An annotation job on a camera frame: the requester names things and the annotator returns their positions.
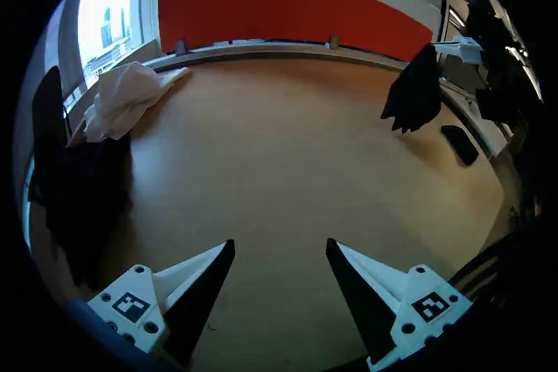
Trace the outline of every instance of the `white cloth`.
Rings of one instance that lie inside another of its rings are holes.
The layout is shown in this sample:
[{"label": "white cloth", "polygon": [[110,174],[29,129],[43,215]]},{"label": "white cloth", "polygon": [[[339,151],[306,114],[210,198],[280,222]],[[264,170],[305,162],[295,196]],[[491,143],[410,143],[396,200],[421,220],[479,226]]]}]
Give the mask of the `white cloth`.
[{"label": "white cloth", "polygon": [[159,75],[139,62],[122,65],[99,77],[93,105],[84,113],[87,142],[123,137],[189,68]]}]

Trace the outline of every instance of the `window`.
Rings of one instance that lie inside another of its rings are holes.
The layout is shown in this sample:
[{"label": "window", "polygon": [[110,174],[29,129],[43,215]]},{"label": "window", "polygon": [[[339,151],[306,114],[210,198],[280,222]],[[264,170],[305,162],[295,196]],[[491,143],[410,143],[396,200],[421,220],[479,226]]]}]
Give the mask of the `window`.
[{"label": "window", "polygon": [[130,27],[130,0],[80,0],[77,39],[87,88],[139,46]]}]

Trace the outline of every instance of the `black fabric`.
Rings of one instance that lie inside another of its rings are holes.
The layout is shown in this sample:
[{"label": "black fabric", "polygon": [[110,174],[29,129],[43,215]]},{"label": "black fabric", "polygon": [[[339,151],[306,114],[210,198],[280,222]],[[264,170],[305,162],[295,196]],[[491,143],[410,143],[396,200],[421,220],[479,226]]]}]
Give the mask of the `black fabric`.
[{"label": "black fabric", "polygon": [[381,119],[395,117],[392,131],[416,131],[434,119],[442,108],[440,69],[434,45],[426,45],[389,89]]},{"label": "black fabric", "polygon": [[35,164],[30,197],[46,209],[47,227],[65,251],[76,284],[98,286],[98,259],[128,202],[121,168],[129,145],[128,135],[69,147],[36,140],[42,159]]},{"label": "black fabric", "polygon": [[464,130],[454,125],[443,125],[440,130],[463,164],[468,166],[475,162],[478,157],[478,151]]}]

